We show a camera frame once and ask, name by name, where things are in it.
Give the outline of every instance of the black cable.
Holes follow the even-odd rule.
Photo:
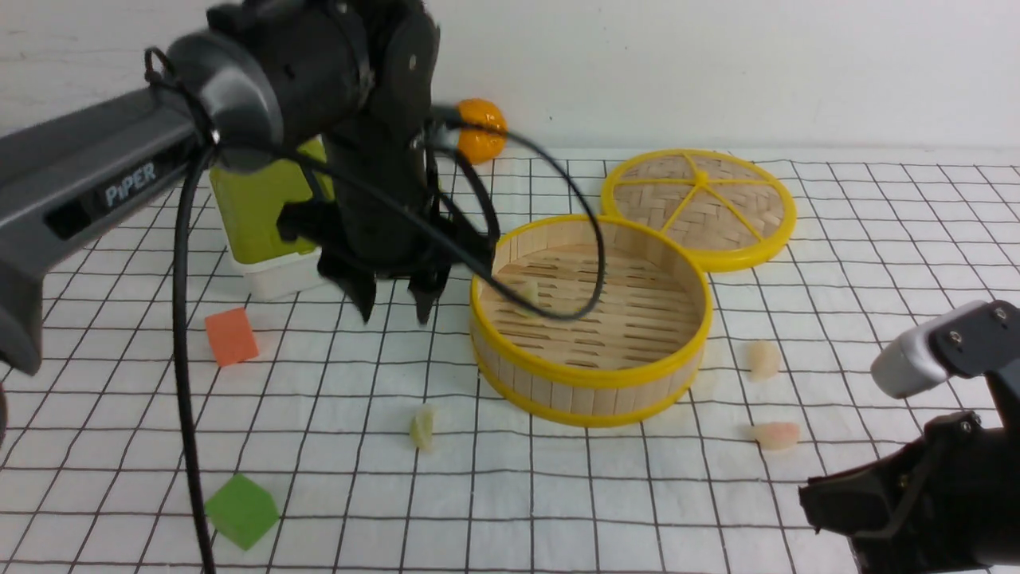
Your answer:
[[[192,516],[198,535],[198,550],[202,556],[205,574],[215,574],[216,565],[212,559],[212,538],[205,521],[205,499],[202,497],[202,480],[199,474],[198,443],[195,436],[195,418],[191,405],[191,381],[188,376],[188,231],[192,206],[195,203],[195,189],[205,166],[215,155],[215,148],[206,147],[193,160],[188,175],[181,188],[177,218],[173,229],[173,294],[171,313],[173,321],[173,374],[177,380],[177,412],[181,415],[181,439],[184,446],[185,474],[188,478],[188,493],[191,497]]]
[[[495,276],[493,276],[490,265],[482,263],[478,259],[474,258],[474,256],[471,255],[469,252],[467,252],[466,249],[458,245],[454,240],[447,237],[446,233],[444,233],[442,230],[434,226],[424,217],[416,213],[413,209],[409,208],[406,205],[402,205],[396,199],[390,197],[390,195],[388,195],[386,192],[379,190],[378,188],[367,181],[364,181],[354,175],[351,175],[350,173],[345,173],[343,171],[335,169],[329,164],[320,161],[310,155],[306,155],[304,153],[301,153],[300,151],[285,149],[280,146],[276,146],[273,144],[267,144],[264,142],[250,142],[250,141],[221,141],[219,143],[219,147],[221,149],[230,149],[230,148],[248,149],[250,151],[260,151],[262,153],[268,153],[280,159],[288,159],[290,161],[294,161],[295,163],[297,163],[302,167],[307,167],[314,171],[318,171],[320,173],[333,177],[334,179],[344,181],[355,189],[359,189],[365,193],[368,193],[369,195],[372,196],[373,199],[375,199],[379,203],[382,203],[393,211],[401,214],[405,219],[410,221],[411,224],[418,227],[418,229],[421,230],[425,236],[427,236],[428,239],[440,244],[448,252],[450,252],[455,257],[463,261],[464,264],[469,269],[471,269],[472,272],[477,274],[479,278],[489,283],[489,285],[492,286],[492,289],[495,290],[496,293],[498,293],[500,296],[503,296],[503,298],[509,300],[518,307],[521,307],[527,310],[529,313],[532,313],[539,317],[550,319],[553,321],[564,321],[564,322],[577,321],[578,319],[581,319],[589,313],[591,313],[591,311],[594,310],[595,307],[599,304],[599,298],[602,296],[602,289],[606,279],[606,246],[605,246],[605,240],[603,239],[602,236],[602,228],[599,226],[598,218],[595,216],[595,213],[588,206],[588,204],[584,204],[584,211],[588,213],[589,219],[592,221],[595,230],[596,247],[599,253],[599,264],[595,278],[595,289],[592,291],[592,298],[579,310],[571,314],[558,314],[544,310],[536,306],[531,302],[527,301],[527,299],[517,295],[517,293],[511,290],[510,286],[508,286],[506,283],[498,280]],[[545,151],[541,151],[541,155],[552,159],[552,157]],[[562,167],[557,165],[555,163],[555,160],[553,161],[553,165],[555,165],[556,169],[560,171],[560,173],[569,180],[571,189],[573,189],[575,193],[580,195],[580,191],[577,189],[577,186],[572,180],[569,179],[570,176],[566,174],[566,171],[564,171]]]
[[[163,68],[162,72],[157,71],[153,66],[153,57],[159,60]],[[374,186],[359,180],[357,177],[348,173],[343,173],[334,169],[328,164],[313,157],[298,151],[284,149],[278,146],[261,142],[220,142],[217,145],[211,131],[211,122],[204,107],[176,77],[172,62],[170,62],[169,58],[166,57],[166,55],[158,48],[148,48],[145,51],[145,79],[151,86],[169,90],[185,98],[185,101],[194,116],[196,128],[206,140],[201,154],[193,161],[181,190],[181,199],[176,213],[176,224],[174,227],[171,298],[173,371],[176,378],[177,411],[181,418],[181,436],[185,458],[185,473],[188,479],[188,491],[191,500],[192,517],[195,521],[195,532],[198,537],[199,553],[201,555],[202,567],[205,574],[215,574],[216,566],[212,554],[212,538],[209,535],[209,527],[206,523],[205,502],[202,495],[202,481],[198,460],[198,443],[196,438],[195,419],[194,414],[192,413],[191,405],[191,380],[188,372],[188,234],[192,207],[195,202],[195,191],[198,187],[199,178],[205,170],[206,165],[210,163],[219,149],[227,147],[245,148],[268,152],[276,158],[294,161],[301,166],[302,172],[311,188],[312,194],[317,200],[322,200],[324,198],[324,193],[322,193],[321,188],[318,186],[318,181],[314,179],[314,176],[312,176],[311,171],[323,173],[337,180],[345,181],[355,189],[360,189],[368,193],[387,207],[390,207],[397,213],[402,214],[408,221],[418,227],[418,229],[424,232],[429,239],[442,245],[453,256],[463,261],[468,268],[489,283],[498,294],[539,317],[554,321],[576,321],[588,315],[598,305],[599,299],[602,296],[606,275],[605,240],[602,234],[602,229],[599,226],[598,218],[570,175],[562,167],[560,167],[551,155],[523,136],[462,120],[447,120],[448,125],[488,132],[505,137],[511,141],[515,141],[525,147],[528,147],[545,161],[553,165],[556,171],[567,181],[567,185],[570,187],[574,195],[576,195],[578,200],[580,200],[581,206],[583,207],[584,212],[588,214],[588,217],[592,221],[592,225],[594,227],[599,261],[595,289],[593,290],[592,298],[583,307],[581,307],[581,309],[572,314],[561,315],[548,312],[539,308],[537,305],[521,296],[518,296],[514,291],[510,290],[508,285],[493,276],[491,263],[486,264],[478,261],[465,249],[460,247],[455,241],[448,238],[443,231],[430,224],[421,215],[414,212],[407,206],[401,205],[399,202]],[[466,160],[464,155],[459,151],[454,150],[452,156],[457,164],[461,166],[461,170],[464,171],[465,175],[468,177],[471,189],[482,208],[491,244],[495,245],[495,242],[500,236],[500,225],[495,208],[492,204],[492,198],[486,193],[484,185],[481,182],[477,172],[470,166],[470,163]],[[440,201],[447,206],[454,217],[459,216],[466,221],[466,217],[464,217],[463,212],[456,206],[456,204],[453,203],[452,200],[446,197],[446,195],[439,190],[438,186],[435,186],[434,191],[438,194]]]
[[[459,149],[447,149],[442,147],[429,147],[434,151],[438,151],[443,155],[446,155],[460,167],[460,170],[464,172],[464,176],[467,178],[468,185],[471,186],[471,191],[474,193],[474,197],[478,200],[478,206],[481,207],[481,215],[486,218],[486,227],[488,228],[490,246],[495,247],[496,242],[499,241],[500,236],[500,219],[496,214],[496,207],[493,205],[493,199],[486,191],[486,185],[481,182],[481,177],[478,176],[478,172],[474,170],[471,166],[471,162],[468,161],[467,156],[464,155]]]

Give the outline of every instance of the black grid line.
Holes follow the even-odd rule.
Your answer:
[[[391,306],[387,307],[387,310],[386,310],[386,321],[385,321],[385,323],[387,323],[387,324],[390,323],[390,313],[393,310],[392,304],[393,304],[393,297],[394,297],[394,293],[396,292],[396,289],[397,289],[396,283],[393,283],[393,284],[390,285],[390,303],[391,303]],[[375,359],[375,371],[374,371],[374,373],[372,375],[372,390],[375,389],[375,384],[376,384],[376,382],[378,380],[378,373],[379,373],[378,364],[382,362],[382,346],[384,346],[384,344],[385,344],[385,341],[380,340],[379,341],[378,356]],[[358,466],[361,464],[361,450],[365,446],[365,436],[368,433],[368,421],[369,421],[369,417],[371,417],[371,415],[372,415],[372,400],[371,400],[371,395],[369,395],[368,406],[367,406],[367,408],[365,410],[365,424],[364,424],[364,428],[362,429],[362,432],[361,432],[361,439],[358,441],[357,455],[356,455],[356,457],[354,459],[354,476],[351,478],[351,490],[350,490],[350,492],[347,495],[347,507],[346,507],[346,510],[344,511],[344,515],[345,516],[347,516],[351,512],[351,501],[354,498],[354,488],[355,488],[355,486],[357,486],[357,480],[358,480]],[[334,563],[333,563],[333,567],[335,569],[340,566],[340,557],[341,557],[341,555],[344,552],[344,534],[347,531],[347,524],[348,524],[348,521],[345,520],[344,524],[343,524],[343,526],[341,527],[341,530],[340,530],[340,539],[337,541],[337,557],[336,557],[336,559],[334,560]]]

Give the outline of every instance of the yellow-green container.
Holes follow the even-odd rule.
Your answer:
[[[325,150],[318,140],[303,145],[301,151],[325,160]],[[328,177],[317,176],[326,196],[332,199],[333,185]],[[276,161],[248,175],[213,167],[209,170],[209,181],[216,196],[231,252],[239,263],[258,263],[315,250],[314,244],[303,239],[287,243],[276,230],[276,218],[285,203],[312,198],[311,189],[297,164]]]

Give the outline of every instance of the woven bamboo base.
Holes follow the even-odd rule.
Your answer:
[[[785,244],[797,218],[789,193],[767,171],[694,150],[624,163],[607,179],[603,206],[663,231],[710,270],[764,262]]]
[[[627,221],[601,225],[605,289],[580,321],[524,317],[488,284],[472,285],[471,336],[493,386],[539,416],[585,426],[668,407],[698,369],[711,320],[703,273],[668,240]],[[507,236],[494,264],[508,284],[537,281],[538,305],[559,313],[589,300],[596,268],[591,223],[577,216]]]

